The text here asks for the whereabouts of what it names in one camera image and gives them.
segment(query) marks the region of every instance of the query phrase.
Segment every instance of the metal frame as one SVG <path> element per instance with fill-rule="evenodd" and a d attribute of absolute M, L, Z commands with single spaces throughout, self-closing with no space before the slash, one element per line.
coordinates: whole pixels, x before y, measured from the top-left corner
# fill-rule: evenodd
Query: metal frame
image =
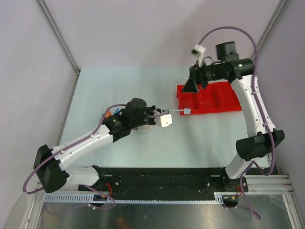
<path fill-rule="evenodd" d="M 73 68 L 73 70 L 76 72 L 77 76 L 79 76 L 80 74 L 80 69 L 77 66 L 76 61 L 74 60 L 70 49 L 68 48 L 68 45 L 66 44 L 58 26 L 56 25 L 50 10 L 48 9 L 46 3 L 44 0 L 35 0 L 38 7 L 40 8 L 43 16 L 45 17 L 48 25 L 50 26 L 50 29 L 52 30 L 55 38 L 57 39 L 59 46 L 61 47 L 61 49 L 63 50 L 65 56 L 67 57 L 71 67 Z M 279 19 L 281 18 L 283 12 L 285 11 L 288 3 L 290 2 L 290 0 L 281 0 L 277 6 L 277 8 L 275 9 L 266 29 L 264 30 L 259 42 L 258 42 L 258 50 L 261 51 L 263 46 L 265 45 L 267 39 L 270 37 L 273 29 L 275 28 L 276 24 L 278 23 Z M 77 84 L 77 79 L 75 81 L 75 85 L 74 85 L 74 89 L 72 91 L 71 94 L 71 99 L 69 101 L 69 105 L 68 105 L 68 109 L 66 112 L 66 116 L 63 122 L 63 126 L 61 128 L 60 131 L 60 136 L 58 141 L 60 141 L 61 139 L 61 135 L 63 132 L 63 128 L 66 122 L 66 118 L 68 116 L 68 112 L 70 109 L 70 105 L 73 99 L 73 95 L 74 95 L 74 91 L 76 88 L 76 84 Z M 289 179 L 288 175 L 273 175 L 273 176 L 262 176 L 262 175 L 246 175 L 245 176 L 247 178 L 247 182 L 248 182 L 248 187 L 249 187 L 249 195 L 262 195 L 262 194 L 269 194 L 269 195 L 283 195 L 283 199 L 287 208 L 287 212 L 292 224 L 292 227 L 295 229 L 299 229 L 299 228 L 305 228 L 305 223 L 304 223 L 304 219 L 303 216 L 301 214 L 300 208 L 297 204 L 295 195 L 294 195 L 294 191 Z M 219 196 L 221 194 L 224 193 L 215 193 L 215 201 L 218 204 L 221 203 Z M 35 194 L 35 198 L 33 198 L 32 201 L 32 207 L 29 208 L 29 211 L 27 212 L 27 221 L 26 224 L 24 225 L 24 228 L 27 229 L 35 229 L 38 225 L 39 222 L 39 217 L 40 217 L 40 213 L 42 211 L 42 205 L 44 203 L 44 199 L 48 196 L 50 196 L 50 194 L 45 194 L 43 192 L 39 192 L 37 194 Z M 57 195 L 57 196 L 69 196 L 69 195 L 84 195 L 84 192 L 79 192 L 77 190 L 76 186 L 71 186 L 69 188 L 63 188 L 59 191 L 57 191 L 56 193 L 52 194 L 52 195 Z M 145 202 L 141 202 L 141 201 L 122 201 L 122 203 L 145 203 Z"/>

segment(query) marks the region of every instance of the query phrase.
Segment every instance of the white wall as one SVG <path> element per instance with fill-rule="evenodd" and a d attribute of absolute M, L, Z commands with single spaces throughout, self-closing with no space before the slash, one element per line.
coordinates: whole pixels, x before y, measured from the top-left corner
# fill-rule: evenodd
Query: white wall
<path fill-rule="evenodd" d="M 75 74 L 34 0 L 0 2 L 0 228 L 37 148 L 56 144 Z M 35 186 L 34 180 L 28 189 Z M 6 228 L 16 228 L 27 200 Z"/>
<path fill-rule="evenodd" d="M 276 151 L 305 215 L 305 1 L 288 5 L 259 57 L 258 77 L 265 105 L 285 140 Z"/>
<path fill-rule="evenodd" d="M 219 26 L 261 37 L 279 0 L 46 0 L 80 67 L 194 64 L 191 49 Z M 219 31 L 204 42 L 236 41 L 241 58 L 252 45 L 236 31 Z"/>

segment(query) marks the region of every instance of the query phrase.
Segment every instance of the red plastic container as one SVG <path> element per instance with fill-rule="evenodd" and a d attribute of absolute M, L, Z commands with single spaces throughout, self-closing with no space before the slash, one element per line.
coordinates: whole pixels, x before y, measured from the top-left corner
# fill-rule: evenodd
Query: red plastic container
<path fill-rule="evenodd" d="M 177 85 L 179 109 L 190 108 L 191 115 L 241 111 L 238 98 L 228 82 L 209 83 L 199 93 L 185 93 L 184 85 Z"/>

